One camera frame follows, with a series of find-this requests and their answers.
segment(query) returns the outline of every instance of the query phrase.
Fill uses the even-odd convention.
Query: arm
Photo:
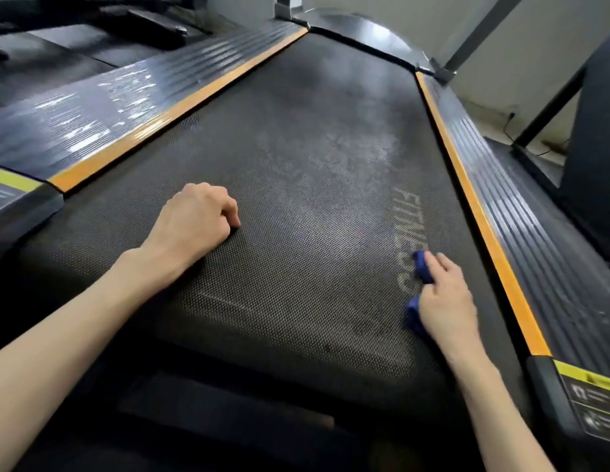
[[[187,184],[140,248],[0,350],[0,472],[9,471],[128,317],[239,226],[223,187]]]
[[[421,321],[458,379],[487,472],[554,472],[484,350],[462,270],[442,253],[425,260],[435,282],[421,293]]]

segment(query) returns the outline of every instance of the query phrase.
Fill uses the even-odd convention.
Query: adjacent treadmill
[[[1,293],[47,314],[139,246],[185,183],[225,185],[242,227],[128,328],[329,404],[469,433],[440,354],[404,327],[411,254],[442,251],[523,417],[529,356],[553,425],[610,450],[566,389],[610,392],[610,327],[561,311],[561,294],[581,305],[563,292],[569,259],[434,72],[386,28],[314,10],[0,109],[0,241],[23,235]]]

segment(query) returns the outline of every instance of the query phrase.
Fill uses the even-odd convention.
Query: forearm
[[[132,256],[122,255],[83,293],[0,350],[0,471],[16,464],[112,336],[160,288]]]
[[[487,472],[553,472],[488,356],[454,361]]]

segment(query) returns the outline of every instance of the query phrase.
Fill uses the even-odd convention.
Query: treadmill deck
[[[466,415],[403,328],[411,253],[459,263],[523,415],[521,366],[414,75],[309,34],[66,199],[18,251],[67,301],[141,244],[186,182],[228,187],[242,228],[138,321],[159,338],[386,412]]]

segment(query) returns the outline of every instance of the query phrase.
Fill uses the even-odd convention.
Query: hand
[[[137,256],[169,285],[241,225],[237,202],[224,187],[187,184],[167,201]]]
[[[434,283],[425,285],[421,293],[423,326],[450,364],[469,354],[482,354],[477,310],[462,269],[442,253],[425,252],[425,261]]]

